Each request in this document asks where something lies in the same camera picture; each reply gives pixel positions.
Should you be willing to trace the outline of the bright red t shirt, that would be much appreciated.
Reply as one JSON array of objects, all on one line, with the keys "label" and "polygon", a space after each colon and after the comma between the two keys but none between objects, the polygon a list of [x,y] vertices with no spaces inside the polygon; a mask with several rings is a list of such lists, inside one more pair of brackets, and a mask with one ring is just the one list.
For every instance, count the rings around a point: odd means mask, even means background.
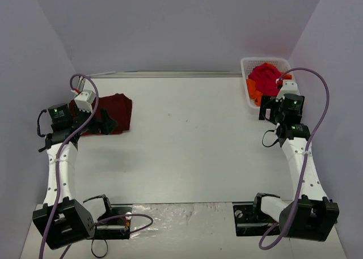
[{"label": "bright red t shirt", "polygon": [[271,63],[263,63],[255,67],[248,75],[248,78],[256,84],[256,89],[263,95],[277,96],[279,89],[276,80],[281,76],[277,67]]}]

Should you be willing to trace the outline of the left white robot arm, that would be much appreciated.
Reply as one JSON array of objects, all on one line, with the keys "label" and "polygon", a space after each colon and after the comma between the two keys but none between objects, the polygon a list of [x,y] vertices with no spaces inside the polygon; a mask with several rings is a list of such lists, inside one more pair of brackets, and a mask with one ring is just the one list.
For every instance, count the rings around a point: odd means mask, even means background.
[{"label": "left white robot arm", "polygon": [[117,126],[105,108],[92,115],[77,108],[72,114],[67,104],[47,109],[52,119],[52,132],[45,135],[49,159],[48,188],[43,206],[33,212],[32,221],[46,244],[55,250],[95,234],[91,213],[75,198],[75,161],[78,140],[85,133],[110,134]]}]

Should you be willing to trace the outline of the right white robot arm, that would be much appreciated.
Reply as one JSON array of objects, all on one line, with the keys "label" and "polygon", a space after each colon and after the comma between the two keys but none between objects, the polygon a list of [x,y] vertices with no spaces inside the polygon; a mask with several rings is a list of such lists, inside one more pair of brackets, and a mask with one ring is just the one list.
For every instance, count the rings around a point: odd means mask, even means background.
[{"label": "right white robot arm", "polygon": [[271,132],[288,161],[294,198],[286,203],[277,195],[258,193],[251,212],[259,221],[272,218],[285,237],[326,241],[339,207],[328,198],[317,175],[311,149],[313,135],[301,122],[304,100],[296,94],[261,98],[259,119],[275,125]]}]

